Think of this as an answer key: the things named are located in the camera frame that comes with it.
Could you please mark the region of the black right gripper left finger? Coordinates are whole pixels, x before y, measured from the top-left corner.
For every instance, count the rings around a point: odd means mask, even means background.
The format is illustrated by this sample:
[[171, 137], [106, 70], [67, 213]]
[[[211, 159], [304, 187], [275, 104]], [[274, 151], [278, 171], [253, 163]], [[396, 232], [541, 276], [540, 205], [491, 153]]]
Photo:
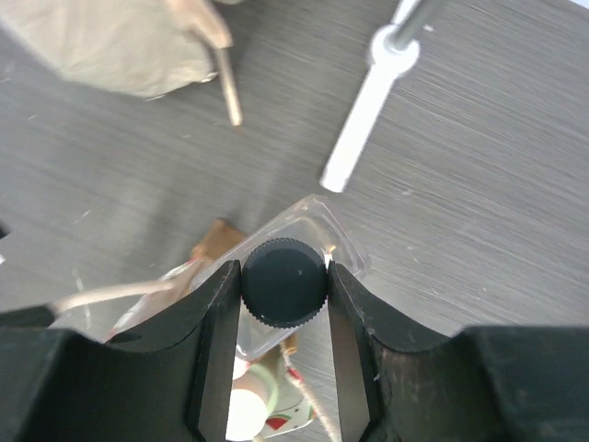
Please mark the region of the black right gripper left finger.
[[[240, 289], [240, 265], [208, 279]], [[44, 306], [1, 316], [1, 437], [5, 441], [222, 441], [197, 424], [203, 370], [200, 302], [99, 343], [53, 326]]]

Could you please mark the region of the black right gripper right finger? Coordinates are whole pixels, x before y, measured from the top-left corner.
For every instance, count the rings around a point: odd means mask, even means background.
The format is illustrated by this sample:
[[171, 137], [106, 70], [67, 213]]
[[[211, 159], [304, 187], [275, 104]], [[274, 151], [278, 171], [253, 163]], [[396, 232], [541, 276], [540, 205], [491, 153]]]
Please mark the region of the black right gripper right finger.
[[329, 267], [345, 441], [584, 441], [588, 330], [472, 326], [447, 337]]

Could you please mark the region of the cream lid green jar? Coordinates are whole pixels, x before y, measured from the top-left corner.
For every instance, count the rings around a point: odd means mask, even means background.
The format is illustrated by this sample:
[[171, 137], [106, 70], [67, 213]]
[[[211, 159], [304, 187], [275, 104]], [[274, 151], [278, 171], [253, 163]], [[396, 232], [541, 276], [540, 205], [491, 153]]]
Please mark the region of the cream lid green jar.
[[225, 438], [249, 441], [258, 436], [278, 401], [277, 369], [258, 363], [233, 380]]

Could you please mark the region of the dark cap clear bottle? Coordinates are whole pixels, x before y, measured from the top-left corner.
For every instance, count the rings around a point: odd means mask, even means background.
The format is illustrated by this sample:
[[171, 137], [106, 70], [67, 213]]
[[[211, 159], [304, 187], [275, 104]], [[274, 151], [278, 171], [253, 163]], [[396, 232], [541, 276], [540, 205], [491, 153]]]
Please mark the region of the dark cap clear bottle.
[[223, 263], [241, 266], [237, 356], [253, 361], [315, 318], [327, 300], [330, 262], [357, 279], [371, 268], [364, 247], [327, 197], [311, 194], [199, 272], [197, 289]]

